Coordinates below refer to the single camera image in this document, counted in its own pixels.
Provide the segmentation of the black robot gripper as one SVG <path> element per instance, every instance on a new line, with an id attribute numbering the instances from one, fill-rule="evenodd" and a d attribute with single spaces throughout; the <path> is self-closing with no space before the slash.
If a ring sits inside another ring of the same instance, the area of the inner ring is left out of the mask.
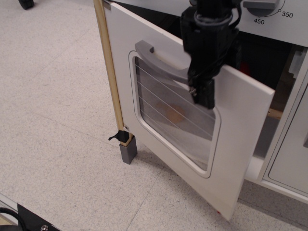
<path id="1" fill-rule="evenodd" d="M 180 17 L 184 51 L 191 57 L 189 93 L 194 103 L 215 107 L 215 81 L 234 45 L 242 16 L 239 0 L 198 0 Z"/>

